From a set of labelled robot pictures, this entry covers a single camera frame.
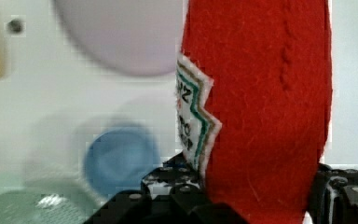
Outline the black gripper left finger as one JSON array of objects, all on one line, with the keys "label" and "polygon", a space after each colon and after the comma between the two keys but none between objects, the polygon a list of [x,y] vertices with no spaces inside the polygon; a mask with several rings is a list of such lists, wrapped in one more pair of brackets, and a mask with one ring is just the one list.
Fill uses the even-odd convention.
[{"label": "black gripper left finger", "polygon": [[249,224],[229,205],[214,203],[198,173],[179,153],[154,169],[139,189],[117,193],[83,224]]}]

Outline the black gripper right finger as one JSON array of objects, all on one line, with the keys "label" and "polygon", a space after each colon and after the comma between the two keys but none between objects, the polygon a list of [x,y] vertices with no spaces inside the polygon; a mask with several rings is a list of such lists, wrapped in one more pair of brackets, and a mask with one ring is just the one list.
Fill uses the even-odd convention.
[{"label": "black gripper right finger", "polygon": [[313,224],[358,224],[358,170],[320,163],[307,212]]}]

